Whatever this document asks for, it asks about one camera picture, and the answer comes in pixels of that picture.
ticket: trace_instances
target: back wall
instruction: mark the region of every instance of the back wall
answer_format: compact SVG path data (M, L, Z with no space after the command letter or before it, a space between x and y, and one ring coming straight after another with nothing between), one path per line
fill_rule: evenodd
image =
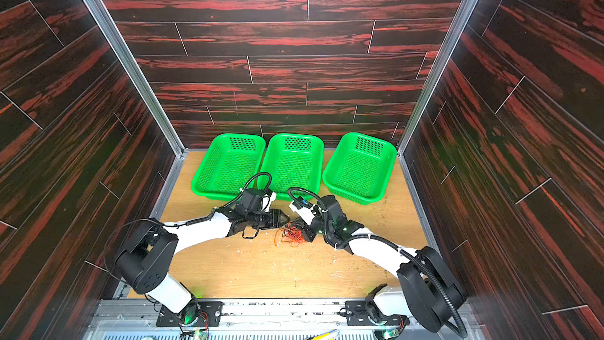
M104 0L189 148L221 133L396 143L461 0Z

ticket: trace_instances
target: dark wood panel wall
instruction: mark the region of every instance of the dark wood panel wall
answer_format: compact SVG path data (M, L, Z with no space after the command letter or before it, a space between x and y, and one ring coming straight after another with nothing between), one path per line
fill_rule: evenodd
M461 0L104 0L189 148L347 132L396 143Z
M604 0L479 0L405 159L497 339L604 338Z
M81 0L0 0L0 90L0 339L78 339L174 154Z

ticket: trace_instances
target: robotic arm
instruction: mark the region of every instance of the robotic arm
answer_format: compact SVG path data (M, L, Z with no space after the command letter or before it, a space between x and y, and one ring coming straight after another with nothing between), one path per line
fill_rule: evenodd
M253 179L268 175L264 190L248 188ZM276 198L268 187L271 177L259 173L250 178L242 192L229 203L214 208L210 215L178 223L146 220L119 250L115 265L132 288L147 294L175 313L182 326L193 326L198 320L197 298L168 274L175 253L204 241L230 237L239 232L254 238L260 230L279 228L289 217L279 209L269 209ZM294 191L310 194L313 205ZM366 311L375 324L383 324L390 315L413 316L425 328L437 332L443 325L461 337L467 336L457 308L465 301L465 293L440 255L430 247L418 251L381 238L362 224L348 220L335 196L319 198L304 188L290 188L290 208L299 218L292 222L306 241L317 234L335 249L373 261L400 281L400 286L381 285L366 298ZM252 227L255 235L245 236ZM457 327L448 320L455 319Z

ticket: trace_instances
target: wooden tabletop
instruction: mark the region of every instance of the wooden tabletop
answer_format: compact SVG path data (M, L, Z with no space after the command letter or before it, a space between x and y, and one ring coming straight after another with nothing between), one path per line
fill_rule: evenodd
M324 165L333 151L325 151ZM187 156L161 218L176 222L208 215L222 201L208 200L191 191L191 181L205 152ZM330 194L321 184L319 196ZM337 197L348 219L375 234L416 249L427 245L405 178L394 164L386 195L371 205ZM275 201L292 219L288 201ZM298 247L274 243L276 230L261 231L253 240L240 234L189 247L174 256L170 274L198 297L206 298L344 298L365 297L377 285L397 285L397 279L373 262L345 251L334 251L318 235ZM130 292L130 298L140 296Z

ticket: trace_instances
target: basket perforated bottom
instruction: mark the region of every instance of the basket perforated bottom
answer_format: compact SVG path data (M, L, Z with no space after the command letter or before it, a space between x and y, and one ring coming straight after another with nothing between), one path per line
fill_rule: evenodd
M236 196L249 178L255 173L258 157L249 153L228 151L218 152L207 165L212 173L201 176L198 180L200 191L209 193L232 194Z
M353 192L361 197L374 196L375 187L380 183L382 161L364 153L351 150L344 158L344 162L339 169L334 185L342 190ZM358 202L353 197L344 197L351 201Z
M276 193L287 194L292 186L308 188L311 185L313 156L301 153L281 152L275 171L269 171L273 176L271 189Z

